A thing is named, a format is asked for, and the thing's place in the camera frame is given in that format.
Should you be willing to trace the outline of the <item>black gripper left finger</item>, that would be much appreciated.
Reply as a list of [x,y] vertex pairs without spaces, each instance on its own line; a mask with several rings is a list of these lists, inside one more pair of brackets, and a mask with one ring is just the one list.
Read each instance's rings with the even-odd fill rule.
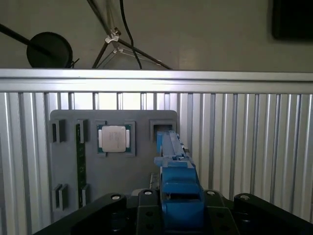
[[137,196],[109,193],[39,230],[39,235],[161,235],[157,190]]

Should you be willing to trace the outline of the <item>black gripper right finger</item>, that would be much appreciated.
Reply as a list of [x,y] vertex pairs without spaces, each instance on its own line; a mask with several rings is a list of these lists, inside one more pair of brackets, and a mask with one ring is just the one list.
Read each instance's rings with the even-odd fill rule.
[[205,235],[311,235],[312,223],[253,194],[205,190]]

